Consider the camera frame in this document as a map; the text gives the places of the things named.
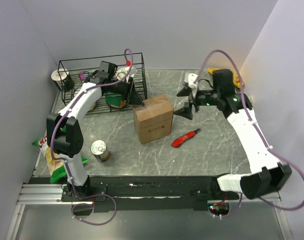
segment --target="tin can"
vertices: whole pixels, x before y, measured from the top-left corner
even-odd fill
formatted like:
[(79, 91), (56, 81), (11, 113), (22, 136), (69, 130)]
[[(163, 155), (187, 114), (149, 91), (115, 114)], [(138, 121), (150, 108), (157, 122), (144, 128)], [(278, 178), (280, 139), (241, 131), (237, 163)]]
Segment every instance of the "tin can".
[(102, 140), (97, 140), (92, 143), (91, 152), (100, 163), (106, 162), (111, 155), (107, 144)]

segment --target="cable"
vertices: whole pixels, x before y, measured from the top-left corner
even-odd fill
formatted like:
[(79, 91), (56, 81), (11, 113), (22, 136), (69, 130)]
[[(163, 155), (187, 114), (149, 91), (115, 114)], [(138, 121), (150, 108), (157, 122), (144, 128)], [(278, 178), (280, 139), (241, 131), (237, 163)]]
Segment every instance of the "cable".
[(230, 217), (232, 214), (234, 214), (234, 213), (240, 208), (241, 202), (242, 202), (242, 198), (243, 198), (243, 193), (240, 193), (240, 199), (238, 200), (237, 205), (236, 205), (236, 207), (233, 209), (233, 211), (229, 212), (227, 215), (223, 215), (223, 216), (221, 216), (221, 217), (216, 216), (216, 217), (218, 217), (218, 218), (227, 218), (227, 217)]
[(224, 199), (222, 201), (219, 201), (219, 202), (216, 202), (216, 203), (213, 203), (214, 206), (219, 206), (219, 205), (223, 205), (224, 202), (227, 200), (228, 198), (228, 195), (225, 195)]
[[(246, 100), (245, 100), (245, 97), (244, 97), (245, 94), (244, 94), (244, 82), (243, 82), (243, 79), (242, 79), (242, 77), (241, 77), (241, 74), (240, 74), (240, 72), (239, 72), (239, 70), (238, 70), (236, 64), (234, 63), (234, 61), (232, 60), (232, 58), (231, 58), (225, 51), (220, 50), (220, 49), (215, 49), (215, 50), (211, 51), (211, 52), (206, 56), (206, 58), (205, 58), (205, 60), (204, 60), (204, 62), (203, 62), (203, 65), (201, 66), (201, 69), (200, 69), (200, 71), (199, 71), (199, 73), (198, 73), (198, 76), (197, 76), (196, 80), (194, 81), (194, 83), (200, 81), (201, 73), (203, 72), (203, 70), (204, 70), (204, 68), (205, 68), (205, 66), (206, 66), (206, 64), (207, 64), (207, 62), (209, 61), (210, 57), (211, 57), (214, 53), (221, 53), (221, 54), (225, 55), (225, 56), (229, 59), (229, 61), (231, 62), (231, 64), (232, 64), (234, 70), (236, 71), (236, 73), (237, 73), (237, 75), (238, 75), (238, 79), (239, 79), (239, 81), (240, 81), (240, 83), (241, 83), (241, 92), (240, 92), (240, 93), (241, 93), (241, 102), (242, 102), (242, 106), (243, 106), (244, 111), (245, 111), (245, 113), (246, 113), (246, 115), (247, 115), (247, 117), (248, 117), (248, 120), (249, 120), (250, 122), (253, 122), (253, 119), (252, 119), (252, 117), (251, 117), (251, 115), (250, 115), (250, 113), (249, 113), (249, 111), (248, 111), (248, 109), (247, 109)], [(255, 128), (257, 134), (260, 136), (260, 138), (261, 138), (261, 140), (262, 140), (264, 146), (266, 147), (267, 151), (270, 152), (273, 156), (275, 156), (275, 157), (277, 157), (278, 159), (280, 159), (281, 161), (283, 161), (283, 162), (289, 164), (292, 168), (294, 168), (294, 169), (298, 172), (298, 174), (300, 174), (300, 176), (301, 176), (301, 178), (302, 178), (302, 180), (303, 180), (303, 182), (304, 182), (304, 173), (302, 172), (302, 170), (301, 170), (297, 165), (295, 165), (293, 162), (287, 160), (286, 158), (284, 158), (284, 157), (280, 156), (279, 154), (277, 154), (276, 152), (272, 151), (270, 145), (268, 144), (267, 140), (265, 139), (265, 137), (263, 136), (262, 132), (260, 131), (260, 129), (259, 129), (259, 127), (258, 127), (258, 124), (257, 124), (257, 123), (254, 123), (254, 124), (252, 124), (252, 125), (253, 125), (253, 127)], [(294, 206), (294, 207), (282, 207), (282, 206), (277, 206), (277, 205), (274, 205), (272, 202), (269, 202), (269, 201), (265, 200), (265, 199), (262, 198), (262, 197), (259, 197), (259, 199), (261, 199), (261, 200), (264, 201), (265, 203), (269, 204), (270, 206), (275, 207), (276, 209), (281, 209), (281, 210), (286, 210), (286, 211), (298, 210), (298, 209), (300, 209), (300, 208), (302, 208), (302, 207), (304, 206), (304, 199), (303, 199), (303, 201), (302, 201), (300, 204), (298, 204), (297, 206)]]
[(214, 86), (212, 86), (212, 84), (210, 83), (209, 80), (202, 78), (202, 79), (200, 79), (199, 81), (201, 81), (201, 80), (206, 81), (206, 82), (208, 83), (208, 85), (210, 86), (210, 88), (214, 89)]
[(53, 160), (62, 160), (63, 163), (64, 163), (64, 166), (65, 166), (65, 169), (67, 171), (67, 177), (70, 178), (71, 180), (71, 185), (72, 185), (72, 188), (73, 188), (73, 192), (74, 192), (74, 195), (80, 199), (80, 200), (85, 200), (85, 199), (89, 199), (89, 198), (95, 198), (95, 197), (102, 197), (102, 196), (105, 196), (105, 197), (108, 197), (109, 199), (111, 199), (114, 203), (114, 212), (113, 212), (113, 215), (112, 217), (105, 221), (105, 222), (102, 222), (102, 223), (94, 223), (94, 222), (89, 222), (89, 221), (86, 221), (78, 216), (76, 216), (74, 214), (74, 208), (76, 208), (77, 206), (89, 206), (90, 204), (88, 203), (79, 203), (77, 205), (74, 205), (71, 209), (71, 213), (72, 213), (72, 218), (76, 218), (77, 220), (79, 220), (80, 222), (83, 222), (83, 223), (86, 223), (86, 224), (90, 224), (90, 225), (94, 225), (94, 226), (101, 226), (101, 225), (105, 225), (107, 223), (109, 223), (110, 221), (112, 221), (112, 219), (115, 217), (115, 215), (117, 214), (117, 203), (116, 201), (113, 199), (113, 197), (111, 197), (110, 195), (107, 195), (107, 194), (95, 194), (95, 195), (90, 195), (90, 196), (86, 196), (86, 197), (82, 197), (80, 195), (78, 195), (77, 191), (76, 191), (76, 186), (75, 186), (75, 183), (74, 183), (74, 179), (73, 179), (73, 176), (72, 176), (72, 173), (71, 173), (71, 170), (69, 168), (69, 165), (67, 164), (67, 159), (64, 158), (64, 157), (55, 157), (54, 156), (54, 139), (55, 139), (55, 136), (57, 134), (57, 131), (62, 123), (62, 121), (64, 120), (65, 117), (67, 117), (69, 115), (69, 113), (72, 111), (73, 107), (77, 104), (77, 102), (80, 100), (80, 98), (86, 94), (86, 92), (92, 90), (92, 89), (96, 89), (96, 88), (100, 88), (100, 87), (108, 87), (108, 86), (113, 86), (113, 85), (116, 85), (116, 84), (119, 84), (120, 82), (124, 81), (126, 79), (126, 77), (130, 74), (131, 72), (131, 69), (132, 69), (132, 65), (133, 65), (133, 53), (131, 51), (131, 49), (127, 48), (124, 50), (124, 57), (125, 57), (125, 60), (128, 62), (128, 58), (127, 58), (127, 52), (129, 52), (130, 54), (130, 66), (129, 66), (129, 69), (127, 71), (127, 73), (118, 81), (115, 81), (115, 82), (112, 82), (112, 83), (105, 83), (105, 84), (99, 84), (99, 85), (95, 85), (95, 86), (91, 86), (89, 88), (87, 88), (86, 90), (82, 91), (79, 95), (76, 96), (76, 98), (73, 100), (72, 104), (70, 105), (70, 109), (68, 109), (62, 116), (61, 118), (59, 119), (59, 121), (57, 122), (57, 124), (55, 125), (54, 127), (54, 130), (53, 130), (53, 134), (52, 134), (52, 137), (51, 137), (51, 142), (50, 142), (50, 153), (51, 153), (51, 157)]
[(63, 185), (65, 185), (64, 183), (61, 184), (61, 189), (64, 191)]

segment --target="yellow object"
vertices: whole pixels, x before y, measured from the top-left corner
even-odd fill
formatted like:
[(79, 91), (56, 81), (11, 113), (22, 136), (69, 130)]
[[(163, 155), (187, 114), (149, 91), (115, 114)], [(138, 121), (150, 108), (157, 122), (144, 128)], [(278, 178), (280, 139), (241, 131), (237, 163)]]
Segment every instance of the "yellow object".
[[(217, 68), (217, 67), (209, 67), (207, 69), (207, 71), (210, 73), (210, 74), (213, 74), (214, 71), (216, 70), (220, 70), (222, 68)], [(238, 89), (241, 89), (241, 83), (240, 83), (240, 80), (239, 80), (239, 76), (236, 72), (233, 72), (233, 83), (234, 85), (238, 88)]]

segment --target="wire basket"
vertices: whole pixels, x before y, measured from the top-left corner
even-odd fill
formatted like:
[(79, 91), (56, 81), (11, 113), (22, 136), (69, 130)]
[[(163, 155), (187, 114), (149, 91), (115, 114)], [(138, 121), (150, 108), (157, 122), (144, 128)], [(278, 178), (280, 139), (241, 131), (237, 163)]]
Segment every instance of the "wire basket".
[[(71, 100), (75, 97), (75, 95), (82, 87), (83, 81), (79, 77), (79, 74), (84, 71), (91, 74), (95, 70), (99, 70), (101, 61), (114, 63), (118, 66), (118, 69), (127, 66), (124, 54), (66, 59), (59, 61), (57, 72), (59, 74), (60, 81), (55, 81), (55, 84), (61, 92), (61, 99), (65, 105), (71, 102)], [(135, 89), (142, 99), (147, 99), (147, 82), (142, 52), (133, 53), (132, 65), (137, 69), (137, 72), (133, 77)], [(88, 111), (87, 114), (100, 114), (130, 110), (130, 105), (126, 105), (122, 108), (117, 108), (108, 104), (110, 102), (113, 102), (113, 98), (118, 97), (119, 96), (117, 96), (117, 94), (104, 94), (102, 97), (100, 97), (99, 100), (96, 101), (96, 105), (93, 105), (95, 106), (94, 109)]]

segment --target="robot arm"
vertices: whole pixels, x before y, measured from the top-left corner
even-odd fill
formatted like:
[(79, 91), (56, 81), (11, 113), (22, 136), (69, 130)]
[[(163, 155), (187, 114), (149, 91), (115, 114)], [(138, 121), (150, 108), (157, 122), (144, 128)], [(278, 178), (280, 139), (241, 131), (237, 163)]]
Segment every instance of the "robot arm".
[[(50, 113), (46, 119), (47, 130), (47, 144), (51, 145), (51, 138), (58, 121), (63, 118), (68, 111), (68, 115), (64, 117), (60, 128), (55, 134), (53, 143), (53, 150), (59, 154), (60, 158), (65, 159), (65, 170), (67, 174), (73, 176), (73, 183), (75, 189), (80, 196), (88, 196), (90, 193), (90, 178), (87, 175), (81, 160), (80, 151), (83, 146), (83, 136), (79, 121), (84, 118), (90, 107), (96, 102), (104, 93), (111, 92), (122, 95), (123, 104), (143, 105), (143, 100), (135, 89), (135, 84), (132, 76), (137, 71), (135, 67), (131, 68), (126, 81), (112, 84), (117, 80), (120, 81), (120, 73), (129, 70), (129, 67), (121, 68), (117, 71), (118, 66), (102, 61), (99, 70), (93, 72), (85, 80), (78, 94), (72, 101), (60, 110), (57, 114)], [(69, 175), (67, 181), (71, 184), (71, 176)]]
[(237, 133), (250, 164), (249, 174), (228, 173), (219, 176), (218, 189), (223, 192), (244, 193), (249, 199), (280, 190), (292, 170), (289, 165), (282, 165), (263, 144), (253, 127), (257, 122), (252, 104), (244, 95), (247, 110), (253, 119), (252, 122), (249, 121), (241, 103), (241, 96), (233, 85), (233, 73), (228, 69), (214, 71), (212, 90), (198, 90), (198, 84), (194, 83), (196, 78), (196, 74), (189, 74), (184, 88), (177, 94), (178, 97), (188, 96), (188, 102), (174, 114), (191, 120), (192, 106), (196, 112), (199, 106), (216, 106)]

